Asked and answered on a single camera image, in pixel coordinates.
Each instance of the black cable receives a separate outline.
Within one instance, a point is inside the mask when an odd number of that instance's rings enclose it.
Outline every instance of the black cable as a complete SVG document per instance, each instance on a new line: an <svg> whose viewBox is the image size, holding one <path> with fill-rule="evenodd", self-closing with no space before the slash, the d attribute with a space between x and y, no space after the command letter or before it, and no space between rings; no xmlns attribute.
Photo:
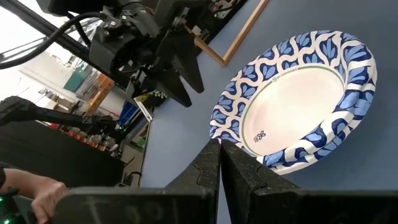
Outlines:
<svg viewBox="0 0 398 224"><path fill-rule="evenodd" d="M122 74L124 74L124 73L133 73L133 72L135 72L135 71L138 71L139 70L139 68L136 68L136 69L132 69L132 70L128 70L128 71L120 71L120 73L122 73Z"/></svg>
<svg viewBox="0 0 398 224"><path fill-rule="evenodd" d="M25 56L22 56L20 58L17 58L15 60L9 61L9 62L0 63L0 69L11 68L11 67L20 65L22 63L25 63L25 62L31 60L32 58L34 58L34 57L38 56L39 54L41 54L42 52L44 52L45 49L50 47L55 42L55 40L58 37L60 37L71 26L73 26L76 21L81 21L83 19L91 18L91 17L99 17L99 18L103 19L104 15L99 12L88 12L88 13L80 14L79 16L76 16L73 19L70 19L69 21L64 23L64 25L59 27L57 29L57 31L55 31L53 34L51 34L49 39L47 39L45 42L43 42L40 46L38 46L36 49L34 49L31 53L29 53Z"/></svg>
<svg viewBox="0 0 398 224"><path fill-rule="evenodd" d="M230 9L232 9L233 7L235 7L235 5L232 5L232 6L229 6L229 7L223 8L223 9L217 9L217 10L216 10L216 11L214 11L213 13L227 11L227 10L230 10Z"/></svg>
<svg viewBox="0 0 398 224"><path fill-rule="evenodd" d="M73 19L75 16L73 16L72 14L70 14L70 13L68 12L67 17L68 17L69 19ZM79 33L81 39L84 41L84 43L85 43L88 47L90 47L91 41L90 41L89 38L87 37L86 32L85 32L85 30L83 30L83 27L81 26L81 24L80 24L79 21L75 22L75 27L76 27L76 31Z"/></svg>

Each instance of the blue leaf pattern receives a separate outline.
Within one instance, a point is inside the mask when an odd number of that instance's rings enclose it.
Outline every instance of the blue leaf pattern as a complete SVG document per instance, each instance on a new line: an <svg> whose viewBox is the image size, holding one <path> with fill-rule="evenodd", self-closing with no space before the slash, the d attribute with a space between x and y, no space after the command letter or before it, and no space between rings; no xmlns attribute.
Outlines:
<svg viewBox="0 0 398 224"><path fill-rule="evenodd" d="M220 124L225 124L226 115L221 113L220 110L215 110L211 119L217 121Z"/></svg>
<svg viewBox="0 0 398 224"><path fill-rule="evenodd" d="M343 33L343 40L344 41L349 41L349 40L356 40L357 38L351 34Z"/></svg>
<svg viewBox="0 0 398 224"><path fill-rule="evenodd" d="M285 41L281 42L280 44L278 44L278 50L279 50L279 53L281 55L282 54L289 54L292 51L292 47L289 44L289 41L285 40Z"/></svg>
<svg viewBox="0 0 398 224"><path fill-rule="evenodd" d="M278 152L275 152L275 153L273 153L271 155L264 156L264 162L263 163L266 166L271 166L271 165L279 162L280 158L282 158L283 155L284 155L283 151L278 151Z"/></svg>
<svg viewBox="0 0 398 224"><path fill-rule="evenodd" d="M266 80L272 78L276 74L276 68L275 66L267 67L264 65L262 67L262 75Z"/></svg>
<svg viewBox="0 0 398 224"><path fill-rule="evenodd" d="M232 137L232 135L230 133L228 133L226 131L223 131L221 133L221 139L229 140L232 143L237 143L238 142L234 137Z"/></svg>
<svg viewBox="0 0 398 224"><path fill-rule="evenodd" d="M213 136L219 127L210 125L210 136Z"/></svg>
<svg viewBox="0 0 398 224"><path fill-rule="evenodd" d="M337 135L346 127L347 124L348 124L347 121L345 121L343 118L334 120L331 123L331 128L333 130L333 133Z"/></svg>
<svg viewBox="0 0 398 224"><path fill-rule="evenodd" d="M229 129L235 132L235 134L239 136L239 121L234 120Z"/></svg>
<svg viewBox="0 0 398 224"><path fill-rule="evenodd" d="M297 63L297 62L291 62L291 63L289 63L288 61L286 61L286 62L284 62L284 65L285 65L285 66L284 66L285 69L288 69L288 68L292 68L292 67L298 65L298 63Z"/></svg>
<svg viewBox="0 0 398 224"><path fill-rule="evenodd" d="M337 46L331 42L331 39L321 42L322 52L328 58L329 63L337 57L336 50Z"/></svg>
<svg viewBox="0 0 398 224"><path fill-rule="evenodd" d="M331 32L330 30L320 30L318 31L318 34L328 34L330 32Z"/></svg>
<svg viewBox="0 0 398 224"><path fill-rule="evenodd" d="M320 126L318 126L314 132L306 135L303 139L310 141L315 147L323 147L326 144L326 135Z"/></svg>
<svg viewBox="0 0 398 224"><path fill-rule="evenodd" d="M227 97L220 97L218 100L218 104L225 108L226 110L232 109L232 100L228 99Z"/></svg>
<svg viewBox="0 0 398 224"><path fill-rule="evenodd" d="M344 50L344 58L349 63L350 61L367 60L371 58L371 54L366 50L365 45L357 45L354 47L347 47Z"/></svg>
<svg viewBox="0 0 398 224"><path fill-rule="evenodd" d="M266 52L264 52L261 56L264 58L268 58L268 59L272 59L272 55L273 55L274 53L271 51L271 50L268 50L268 51L266 51Z"/></svg>
<svg viewBox="0 0 398 224"><path fill-rule="evenodd" d="M244 103L240 103L239 105L239 108L238 108L238 114L237 114L237 116L242 116L242 113L243 113L243 110L244 110L244 108L246 107L246 105L244 104Z"/></svg>
<svg viewBox="0 0 398 224"><path fill-rule="evenodd" d="M276 47L280 56L286 54L302 55L301 57L304 63L320 63L326 66L331 63L331 60L337 58L338 55L339 59L340 55L342 55L341 61L340 62L337 61L337 63L334 65L335 66L334 69L340 74L345 84L354 83L360 86L364 86L365 84L368 83L370 85L376 86L374 82L374 80L376 80L376 77L373 78L371 76L373 75L371 73L373 69L368 69L367 67L358 67L352 69L350 68L349 64L352 61L362 62L365 60L372 60L370 61L371 63L369 63L369 65L373 66L374 59L372 58L372 55L370 54L369 50L363 44L360 44L360 42L358 42L359 44L357 44L356 42L351 42L349 45L344 45L344 49L338 48L342 46L345 42L352 40L359 41L355 36L350 34L345 34L342 32L334 32L330 30L320 30L316 32L311 32L311 33L308 32L305 34L297 35L292 39L282 41L281 43L277 44L274 47ZM297 46L295 48L292 47L291 41L296 42ZM314 43L319 43L319 46L314 47L313 46ZM303 48L305 48L305 53L300 54L300 51ZM275 57L274 49L275 48L271 48L265 51L262 55L260 55L256 59L268 58L269 60L279 60L279 58ZM299 60L297 60L297 58L295 59L292 58L289 57L288 60L286 60L286 58L284 59L284 61L281 63L281 67L283 70L290 69L299 64L298 63ZM225 88L225 91L223 92L222 96L219 98L217 103L217 105L222 106L227 113L223 114L219 109L215 108L211 116L211 120L213 121L212 124L215 124L214 122L217 122L217 126L210 125L210 136L212 136L213 138L226 139L235 144L237 143L241 144L241 139L239 137L239 125L241 124L241 119L246 104L243 103L242 101L233 104L234 99L237 98L250 99L253 95L255 95L259 84L258 83L253 84L253 83L258 80L259 78L258 75L263 75L264 77L263 82L266 82L269 79L274 78L275 75L281 72L278 71L275 61L268 62L267 60L265 61L259 60L259 63L261 64L246 65L242 69L241 72L242 77L249 78L250 80L252 80L252 82L247 82L247 79L245 79L244 82L242 82L242 80L237 82L236 79L234 79L234 81L228 83L227 87ZM254 66L259 67L259 70L261 71L262 74L258 74L257 71L254 69ZM237 90L240 90L241 92L240 96L236 95L238 92ZM340 102L337 104L334 112L348 111L354 114L353 118L354 120L361 121L370 107L370 104L373 100L373 96L374 96L373 90L367 89L366 91L363 91L362 89L359 90L353 90L352 88L346 89L343 94L343 97L341 98ZM230 116L235 116L235 118L232 119L228 127L226 127L226 119ZM349 121L346 121L345 119L346 118L337 118L331 123L326 124L326 125L331 125L331 130L335 135L332 141L328 142L328 144L326 144L326 134L323 132L320 125L317 126L308 135L302 138L303 140L310 141L315 147L315 149L318 149L315 150L313 155L308 154L307 150L310 148L307 148L307 146L305 148L304 147L298 147L296 149L289 148L289 150L293 151L289 152L288 154L285 154L286 149L283 149L271 155L264 156L263 164L267 167L274 168L276 169L276 171L278 171L280 170L280 168L283 167L287 168L290 166L294 166L297 163L310 163L310 164L314 163L313 159L307 160L308 156L314 156L315 161L317 161L329 155L331 151L336 149L342 143L342 141L346 138L346 135L349 134L349 132L347 133L346 128L349 127L348 131L351 131L353 129L352 127L350 127L348 123ZM220 130L218 126L223 126L223 128L228 129L228 131L223 131L221 134L217 132L217 135L215 136L216 131ZM251 156L255 156L251 151L251 149L245 149L245 147L243 146L240 148L246 153L250 154Z"/></svg>
<svg viewBox="0 0 398 224"><path fill-rule="evenodd" d="M303 59L305 63L323 63L323 61L320 58L318 58L316 53L312 55L304 55Z"/></svg>
<svg viewBox="0 0 398 224"><path fill-rule="evenodd" d="M298 43L299 47L305 47L307 44L310 43L310 36L309 33L300 34L296 36L296 42Z"/></svg>
<svg viewBox="0 0 398 224"><path fill-rule="evenodd" d="M225 90L228 91L230 94L234 95L236 93L236 87L235 87L236 82L230 82Z"/></svg>
<svg viewBox="0 0 398 224"><path fill-rule="evenodd" d="M345 80L346 80L346 71L345 71L345 69L343 67L343 64L340 62L340 64L338 66L336 66L335 69L340 74L341 78L343 79L343 82L345 82Z"/></svg>
<svg viewBox="0 0 398 224"><path fill-rule="evenodd" d="M348 82L363 85L368 82L369 75L367 67L354 68L348 72Z"/></svg>
<svg viewBox="0 0 398 224"><path fill-rule="evenodd" d="M347 109L347 108L350 108L350 107L354 106L354 104L356 103L358 98L359 98L359 92L358 91L351 92L340 103L340 108Z"/></svg>

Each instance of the paper plate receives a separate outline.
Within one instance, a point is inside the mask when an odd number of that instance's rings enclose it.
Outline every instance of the paper plate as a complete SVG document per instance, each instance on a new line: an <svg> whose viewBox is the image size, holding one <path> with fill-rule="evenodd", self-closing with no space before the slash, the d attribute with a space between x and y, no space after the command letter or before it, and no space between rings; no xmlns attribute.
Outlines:
<svg viewBox="0 0 398 224"><path fill-rule="evenodd" d="M376 80L373 55L355 36L320 30L292 37L228 83L210 137L235 143L278 174L302 169L358 126Z"/></svg>

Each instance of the wooden frame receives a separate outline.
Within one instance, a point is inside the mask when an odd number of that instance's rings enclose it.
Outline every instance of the wooden frame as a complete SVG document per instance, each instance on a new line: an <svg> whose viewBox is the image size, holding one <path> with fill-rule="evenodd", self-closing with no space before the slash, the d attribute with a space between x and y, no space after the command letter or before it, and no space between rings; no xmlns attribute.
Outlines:
<svg viewBox="0 0 398 224"><path fill-rule="evenodd" d="M202 49L202 51L206 52L210 57L212 57L216 62L218 62L222 67L227 65L231 60L232 56L235 54L238 47L242 44L244 38L249 33L250 29L253 27L254 23L256 22L257 18L260 16L262 10L265 8L269 0L260 0L259 4L250 15L249 19L246 21L245 25L236 36L234 41L232 42L229 49L226 51L224 57L219 56L209 45L207 45L199 36L195 37L195 44Z"/></svg>

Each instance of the plate logo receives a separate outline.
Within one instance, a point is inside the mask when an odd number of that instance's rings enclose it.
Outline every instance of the plate logo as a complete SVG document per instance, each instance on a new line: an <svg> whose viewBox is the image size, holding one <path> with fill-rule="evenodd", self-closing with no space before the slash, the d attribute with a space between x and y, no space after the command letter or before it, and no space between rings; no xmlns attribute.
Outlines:
<svg viewBox="0 0 398 224"><path fill-rule="evenodd" d="M254 142L255 143L259 142L265 136L266 136L266 134L264 133L264 131L261 131L259 134L257 134L256 137L254 137Z"/></svg>

